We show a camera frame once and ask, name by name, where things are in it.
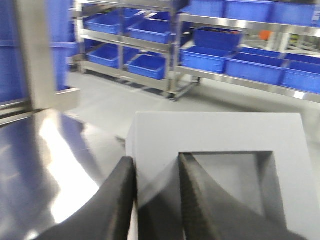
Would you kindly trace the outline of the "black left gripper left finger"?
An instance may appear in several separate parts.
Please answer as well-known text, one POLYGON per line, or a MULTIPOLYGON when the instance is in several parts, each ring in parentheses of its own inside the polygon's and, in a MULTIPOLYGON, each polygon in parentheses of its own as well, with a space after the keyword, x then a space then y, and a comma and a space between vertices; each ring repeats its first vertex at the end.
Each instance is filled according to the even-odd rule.
POLYGON ((126 240, 136 190, 134 161, 124 156, 97 193, 80 210, 37 239, 126 240))

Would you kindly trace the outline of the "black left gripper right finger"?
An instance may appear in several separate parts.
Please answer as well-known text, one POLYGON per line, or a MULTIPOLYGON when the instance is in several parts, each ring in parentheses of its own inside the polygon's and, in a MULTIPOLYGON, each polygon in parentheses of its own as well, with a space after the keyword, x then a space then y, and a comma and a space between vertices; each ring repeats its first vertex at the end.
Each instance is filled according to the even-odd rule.
POLYGON ((302 240, 224 190, 192 153, 178 156, 182 223, 188 240, 302 240))

